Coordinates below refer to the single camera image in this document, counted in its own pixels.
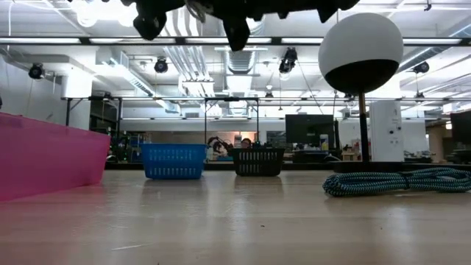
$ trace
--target fluorescent light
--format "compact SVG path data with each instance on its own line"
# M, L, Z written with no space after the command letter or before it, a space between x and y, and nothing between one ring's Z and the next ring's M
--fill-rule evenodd
M228 47L228 46L215 47L214 50L217 51L217 52L230 52L231 51L230 47ZM245 52L265 52L265 51L268 51L268 48L266 48L266 47L245 47L243 49L243 51L245 51Z
M203 97L155 97L156 100L172 100L172 101L202 101Z
M451 45L461 42L461 38L404 38L404 44Z
M128 101L143 101L143 100L153 100L151 97L124 97L122 98L123 100L128 100Z
M249 38L247 40L247 44L253 44L253 43L271 43L272 39L271 38Z
M79 38L0 38L0 44L78 44Z
M186 43L229 43L226 38L187 38Z
M320 44L324 38L282 38L281 43Z
M173 118L173 117L171 117L171 118L152 118L152 119L155 120L155 121L158 121L158 120L182 120L182 119L185 119L185 118L182 118L182 117L179 117L179 118L175 117L175 118Z
M144 121L144 120L150 120L150 118L122 118L123 120L126 121Z
M246 121L248 120L249 118L245 118L245 117L235 117L235 118L229 118L229 117L224 117L224 118L219 118L218 120L220 121Z
M173 44L174 38L155 38L154 40L144 40L143 38L91 38L93 44Z
M266 98L266 97L263 97L263 98L260 98L261 101L269 101L269 102L273 102L273 101L296 101L296 100L301 100L301 98L288 98L288 97L269 97L269 98Z

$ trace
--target person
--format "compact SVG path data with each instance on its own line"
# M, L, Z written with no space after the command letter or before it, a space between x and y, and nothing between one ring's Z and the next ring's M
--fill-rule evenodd
M244 140L242 140L241 144L242 144L242 148L250 148L252 146L252 140L250 140L248 138L244 138Z

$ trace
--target black basket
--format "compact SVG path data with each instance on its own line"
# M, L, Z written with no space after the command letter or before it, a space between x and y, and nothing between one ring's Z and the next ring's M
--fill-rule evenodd
M274 177L281 172L282 148L234 149L235 172L242 177Z

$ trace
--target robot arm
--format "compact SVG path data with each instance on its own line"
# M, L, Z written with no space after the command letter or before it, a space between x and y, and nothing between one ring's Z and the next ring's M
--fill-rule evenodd
M125 6L136 3L138 17L133 24L142 38L155 39L165 27L166 12L187 5L204 22L205 13L222 20L230 48L240 51L250 36L246 19L260 21L265 14L277 13L284 19L290 12L317 10L326 22L337 10L348 10L360 0L121 0Z

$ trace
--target blue basket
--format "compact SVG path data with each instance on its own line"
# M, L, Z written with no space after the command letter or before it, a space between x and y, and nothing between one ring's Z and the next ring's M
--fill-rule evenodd
M205 144L141 145L146 177L153 180L197 180L206 159Z

